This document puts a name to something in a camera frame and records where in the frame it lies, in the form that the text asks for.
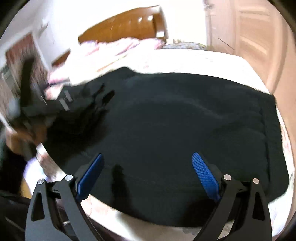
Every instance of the wooden door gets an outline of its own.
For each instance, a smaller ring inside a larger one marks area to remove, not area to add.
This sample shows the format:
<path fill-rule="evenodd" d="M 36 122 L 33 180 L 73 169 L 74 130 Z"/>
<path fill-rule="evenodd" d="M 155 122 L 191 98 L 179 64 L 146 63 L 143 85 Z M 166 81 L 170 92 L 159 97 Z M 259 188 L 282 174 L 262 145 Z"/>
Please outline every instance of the wooden door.
<path fill-rule="evenodd" d="M 247 60 L 273 93 L 287 51 L 286 21 L 267 0 L 235 0 L 235 10 L 235 55 Z"/>
<path fill-rule="evenodd" d="M 204 0 L 210 50 L 234 54 L 235 10 L 232 0 Z"/>
<path fill-rule="evenodd" d="M 286 21 L 267 0 L 204 0 L 209 50 L 243 57 L 274 93 L 287 52 Z"/>

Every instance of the wooden headboard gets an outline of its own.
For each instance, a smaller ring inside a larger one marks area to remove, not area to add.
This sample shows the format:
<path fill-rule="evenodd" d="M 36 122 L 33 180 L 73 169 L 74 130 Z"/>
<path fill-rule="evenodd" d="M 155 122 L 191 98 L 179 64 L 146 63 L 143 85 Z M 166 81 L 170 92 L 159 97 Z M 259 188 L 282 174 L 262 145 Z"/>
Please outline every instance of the wooden headboard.
<path fill-rule="evenodd" d="M 87 29 L 78 37 L 78 41 L 113 42 L 121 38 L 167 39 L 166 22 L 160 6 L 139 7 L 108 18 Z M 70 50 L 52 62 L 58 66 L 65 62 Z"/>

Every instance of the white wall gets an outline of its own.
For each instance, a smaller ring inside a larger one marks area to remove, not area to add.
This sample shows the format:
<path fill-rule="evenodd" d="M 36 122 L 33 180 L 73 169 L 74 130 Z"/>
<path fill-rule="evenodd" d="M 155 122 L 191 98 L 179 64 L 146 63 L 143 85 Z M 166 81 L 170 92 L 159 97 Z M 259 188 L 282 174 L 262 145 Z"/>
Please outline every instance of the white wall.
<path fill-rule="evenodd" d="M 170 39 L 206 44 L 203 0 L 43 0 L 35 16 L 35 32 L 42 18 L 49 25 L 35 40 L 50 66 L 57 56 L 75 48 L 78 36 L 89 27 L 121 12 L 154 5 L 162 7 Z"/>
<path fill-rule="evenodd" d="M 33 29 L 33 22 L 41 0 L 29 1 L 12 19 L 0 39 L 0 68 L 6 64 L 5 52 Z"/>

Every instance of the metal pivot screw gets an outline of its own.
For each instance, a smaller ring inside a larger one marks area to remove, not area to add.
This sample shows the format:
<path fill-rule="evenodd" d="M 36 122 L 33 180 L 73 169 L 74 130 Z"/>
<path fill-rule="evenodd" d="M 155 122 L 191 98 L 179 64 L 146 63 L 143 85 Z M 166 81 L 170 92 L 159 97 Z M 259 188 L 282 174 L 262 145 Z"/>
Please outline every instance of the metal pivot screw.
<path fill-rule="evenodd" d="M 37 183 L 38 183 L 38 184 L 42 184 L 42 183 L 44 183 L 44 179 L 43 179 L 43 178 L 39 179 Z"/>
<path fill-rule="evenodd" d="M 225 174 L 223 176 L 223 178 L 226 180 L 226 181 L 230 181 L 231 180 L 231 176 L 229 174 Z"/>
<path fill-rule="evenodd" d="M 67 175 L 66 177 L 65 177 L 65 180 L 66 181 L 71 181 L 73 179 L 73 176 L 72 175 Z"/>
<path fill-rule="evenodd" d="M 257 178 L 253 178 L 253 183 L 259 184 L 259 180 Z"/>

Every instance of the black cloth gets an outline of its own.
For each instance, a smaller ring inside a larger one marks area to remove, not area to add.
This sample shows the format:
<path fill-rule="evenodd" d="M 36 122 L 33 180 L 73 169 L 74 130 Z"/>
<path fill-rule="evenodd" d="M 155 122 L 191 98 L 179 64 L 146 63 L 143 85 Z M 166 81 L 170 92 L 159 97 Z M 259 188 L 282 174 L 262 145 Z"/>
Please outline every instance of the black cloth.
<path fill-rule="evenodd" d="M 215 203 L 192 167 L 194 152 L 237 180 L 258 178 L 269 202 L 286 191 L 273 96 L 211 76 L 128 68 L 63 90 L 75 99 L 102 85 L 95 105 L 85 110 L 92 117 L 61 115 L 44 145 L 68 174 L 102 153 L 105 167 L 91 194 L 107 205 L 156 224 L 203 225 Z M 106 96 L 104 109 L 96 111 Z M 77 122 L 68 125 L 71 116 Z M 77 135 L 80 125 L 88 128 Z"/>
<path fill-rule="evenodd" d="M 19 191 L 26 164 L 22 156 L 7 147 L 3 128 L 0 134 L 0 230 L 3 240 L 25 240 L 30 200 L 21 197 Z"/>
<path fill-rule="evenodd" d="M 0 190 L 18 194 L 27 162 L 14 154 L 5 143 L 5 129 L 0 134 Z"/>

